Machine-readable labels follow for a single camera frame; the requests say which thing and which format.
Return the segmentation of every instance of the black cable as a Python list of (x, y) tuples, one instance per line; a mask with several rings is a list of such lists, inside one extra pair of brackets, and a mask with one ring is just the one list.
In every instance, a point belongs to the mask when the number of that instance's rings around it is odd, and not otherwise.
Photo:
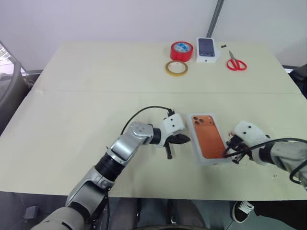
[(123, 130), (121, 131), (120, 134), (123, 135), (125, 129), (126, 129), (127, 126), (128, 126), (128, 124), (130, 123), (130, 121), (131, 121), (133, 118), (135, 118), (135, 116), (136, 116), (137, 114), (139, 114), (140, 112), (142, 112), (142, 111), (144, 111), (144, 110), (146, 110), (146, 109), (151, 109), (151, 108), (165, 109), (165, 110), (168, 111), (168, 113), (169, 113), (168, 115), (169, 115), (169, 116), (172, 115), (172, 114), (174, 113), (174, 111), (173, 111), (172, 109), (166, 108), (166, 107), (163, 107), (163, 106), (156, 106), (156, 105), (153, 105), (153, 106), (145, 107), (145, 108), (139, 110), (138, 112), (136, 112), (136, 113), (127, 121), (127, 123), (126, 123), (125, 126), (123, 127)]
[(110, 222), (110, 202), (109, 202), (108, 192), (106, 193), (106, 198), (107, 198), (107, 202), (106, 202), (106, 207), (107, 207), (106, 230), (107, 230), (109, 228), (109, 222)]
[(239, 154), (241, 154), (241, 153), (248, 153), (249, 151), (252, 151), (252, 150), (257, 149), (257, 148), (259, 148), (259, 147), (265, 146), (265, 145), (267, 145), (267, 144), (272, 144), (272, 143), (276, 143), (276, 142), (283, 142), (283, 141), (289, 141), (289, 140), (298, 141), (298, 142), (303, 142), (303, 143), (307, 144), (307, 140), (303, 140), (303, 139), (299, 139), (299, 138), (280, 138), (280, 139), (275, 139), (275, 140), (269, 140), (269, 141), (267, 141), (267, 142), (263, 142), (263, 143), (261, 143), (261, 144), (258, 144), (258, 145), (249, 147), (249, 148), (247, 148), (247, 149), (243, 149), (243, 150), (240, 150), (240, 151), (237, 151), (237, 152), (234, 152), (234, 153), (225, 155), (225, 158), (232, 157), (232, 156), (236, 156), (236, 155), (239, 155)]
[(227, 147), (227, 148), (224, 150), (224, 152), (223, 152), (223, 154), (222, 154), (222, 156), (223, 156), (224, 158), (227, 158), (226, 153), (227, 153), (230, 149), (231, 149), (230, 147)]
[(307, 160), (305, 160), (303, 163), (301, 163), (299, 166), (297, 166), (295, 169), (292, 170), (292, 172), (290, 173), (290, 180), (296, 184), (301, 184), (299, 181), (293, 179), (294, 175), (301, 170), (302, 168), (304, 168), (307, 165)]
[[(258, 144), (258, 145), (255, 145), (255, 146), (252, 146), (252, 147), (249, 147), (247, 149), (243, 149), (243, 150), (240, 150), (240, 151), (237, 151), (237, 152), (234, 152), (234, 153), (231, 153), (231, 154), (228, 154), (226, 155), (226, 153), (228, 152), (228, 148), (225, 149), (225, 151), (223, 152), (223, 157), (224, 158), (229, 158), (229, 157), (232, 157), (232, 156), (236, 156), (236, 155), (239, 155), (239, 154), (242, 154), (242, 153), (247, 153), (249, 151), (252, 151), (254, 149), (257, 149), (259, 147), (262, 147), (262, 146), (265, 146), (267, 144), (272, 144), (272, 143), (276, 143), (276, 142), (284, 142), (284, 141), (297, 141), (297, 142), (302, 142), (302, 143), (305, 143), (307, 144), (307, 140), (303, 140), (303, 139), (299, 139), (299, 138), (280, 138), (280, 139), (275, 139), (275, 140), (270, 140), (270, 141), (267, 141), (267, 142), (263, 142), (261, 144)], [(301, 184), (299, 181), (295, 180), (293, 177), (295, 176), (295, 174), (301, 170), (302, 168), (304, 168), (305, 166), (307, 165), (307, 160), (305, 160), (303, 163), (301, 163), (299, 166), (297, 166), (295, 169), (292, 170), (292, 172), (290, 173), (290, 180), (296, 184)]]

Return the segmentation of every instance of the red tape roll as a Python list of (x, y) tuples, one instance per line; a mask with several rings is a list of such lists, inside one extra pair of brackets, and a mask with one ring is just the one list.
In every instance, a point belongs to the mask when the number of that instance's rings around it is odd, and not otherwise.
[(171, 59), (175, 61), (189, 61), (193, 53), (193, 46), (188, 42), (175, 42), (171, 46)]

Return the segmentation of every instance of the smartphone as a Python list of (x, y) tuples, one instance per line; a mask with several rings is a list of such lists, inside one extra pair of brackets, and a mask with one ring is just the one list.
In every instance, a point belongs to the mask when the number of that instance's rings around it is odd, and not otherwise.
[(199, 55), (203, 57), (214, 57), (214, 45), (213, 40), (210, 38), (198, 39)]
[(222, 153), (225, 146), (213, 117), (194, 115), (191, 119), (203, 157), (206, 159), (223, 158)]

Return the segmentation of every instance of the tape roll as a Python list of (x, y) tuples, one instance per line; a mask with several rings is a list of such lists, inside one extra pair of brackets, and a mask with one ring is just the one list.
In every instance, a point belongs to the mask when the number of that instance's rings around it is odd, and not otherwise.
[(176, 61), (189, 61), (193, 53), (193, 46), (188, 42), (175, 42), (171, 46), (170, 57)]
[(179, 77), (187, 73), (188, 66), (182, 61), (169, 61), (165, 65), (165, 69), (170, 75)]

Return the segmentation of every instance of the red scissors handle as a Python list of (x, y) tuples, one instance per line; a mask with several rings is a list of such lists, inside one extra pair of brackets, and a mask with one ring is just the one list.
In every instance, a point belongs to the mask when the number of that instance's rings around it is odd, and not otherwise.
[(246, 70), (247, 67), (248, 66), (243, 61), (238, 60), (238, 59), (230, 59), (227, 61), (227, 68), (233, 71), (237, 71), (237, 70), (243, 71), (243, 70)]

